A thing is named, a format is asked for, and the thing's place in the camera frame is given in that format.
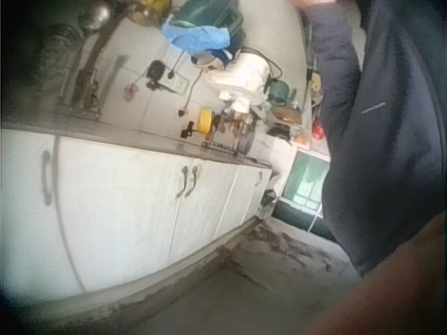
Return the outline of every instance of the cabinet handle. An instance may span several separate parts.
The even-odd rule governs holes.
[[[185,194],[184,198],[186,199],[187,197],[189,197],[191,195],[191,193],[193,193],[194,189],[196,188],[196,183],[197,183],[197,167],[193,167],[193,187],[191,190],[188,191],[187,194]]]
[[[258,181],[256,182],[255,187],[258,187],[262,182],[263,182],[263,173],[262,173],[262,172],[259,172],[259,179],[258,179]]]
[[[180,197],[183,195],[183,192],[186,190],[186,180],[188,179],[188,167],[183,167],[182,169],[183,173],[183,189],[177,194],[176,199],[180,199]]]
[[[51,193],[48,190],[47,183],[47,164],[51,161],[51,155],[48,150],[45,150],[42,154],[42,191],[45,198],[45,205],[51,205]]]

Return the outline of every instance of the white cabinet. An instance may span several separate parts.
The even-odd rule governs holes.
[[[239,166],[225,211],[214,234],[215,239],[244,223],[259,178],[257,172],[255,167]]]
[[[82,293],[57,219],[54,136],[1,132],[1,285],[33,304]]]
[[[213,240],[237,169],[237,165],[193,161],[189,168],[190,195],[185,193],[179,208],[169,264],[191,255]]]
[[[3,131],[2,142],[1,279],[25,304],[113,288],[187,258],[253,216],[270,176],[37,133]]]
[[[128,283],[166,267],[181,202],[176,195],[184,188],[182,170],[191,161],[183,156],[61,139],[63,224],[88,292]],[[193,225],[196,213],[187,215]]]
[[[270,180],[270,175],[272,174],[272,171],[270,170],[264,170],[260,168],[254,169],[256,170],[256,172],[254,171],[254,173],[257,176],[257,180],[255,183],[253,197],[251,199],[244,221],[249,220],[258,213],[259,206],[261,205],[261,200],[263,199],[265,189],[267,188],[268,182]]]

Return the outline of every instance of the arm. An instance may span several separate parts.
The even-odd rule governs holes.
[[[303,335],[432,334],[445,327],[446,217],[379,265]]]
[[[292,0],[302,6],[313,29],[312,47],[321,65],[324,91],[321,124],[331,155],[342,140],[360,82],[351,28],[335,0]]]

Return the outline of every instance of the countertop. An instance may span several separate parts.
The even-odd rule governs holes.
[[[68,118],[65,119],[64,122],[58,123],[58,125],[56,125],[55,122],[39,122],[38,124],[3,122],[1,127],[3,129],[47,133],[55,136],[71,137],[80,140],[131,147],[134,149],[199,158],[206,161],[248,165],[266,169],[271,168],[271,165],[268,162],[257,161],[244,156],[233,156],[231,154],[206,149],[199,145],[181,140],[134,131],[109,124],[87,121],[84,119]]]

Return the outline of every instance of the dark jacket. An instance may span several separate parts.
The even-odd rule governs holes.
[[[332,157],[323,215],[362,275],[446,210],[447,25],[437,6],[371,2],[362,72],[342,9],[307,10]]]

